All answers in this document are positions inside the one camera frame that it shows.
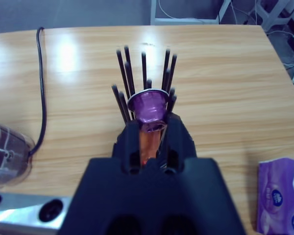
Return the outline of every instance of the purple tissue box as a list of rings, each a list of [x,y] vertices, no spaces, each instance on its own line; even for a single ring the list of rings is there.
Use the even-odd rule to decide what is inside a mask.
[[[259,163],[257,232],[294,235],[294,160]]]

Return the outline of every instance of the wood grain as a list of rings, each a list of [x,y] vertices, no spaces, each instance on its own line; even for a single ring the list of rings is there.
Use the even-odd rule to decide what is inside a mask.
[[[73,195],[90,158],[110,157],[124,127],[111,91],[124,91],[115,51],[129,45],[136,90],[161,87],[166,48],[178,54],[174,111],[197,155],[212,157],[249,234],[259,161],[294,155],[294,87],[260,26],[47,29],[42,35],[48,125],[30,176],[3,191]],[[37,140],[41,103],[35,31],[0,34],[0,123]]]

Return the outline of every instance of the gray floor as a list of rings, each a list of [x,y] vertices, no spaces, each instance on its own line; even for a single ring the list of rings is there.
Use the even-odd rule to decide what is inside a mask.
[[[222,3],[223,0],[161,0],[162,8],[176,18],[216,18]],[[0,33],[37,29],[39,26],[149,25],[150,5],[150,0],[0,0]],[[254,0],[234,0],[233,5],[248,12],[254,6]],[[254,24],[247,15],[239,11],[235,13],[238,24],[248,19],[248,24]],[[156,17],[166,18],[159,5]],[[221,23],[234,24],[230,7]],[[281,61],[294,63],[294,52],[287,43],[287,35],[276,33],[269,39]],[[288,72],[292,77],[294,69]]]

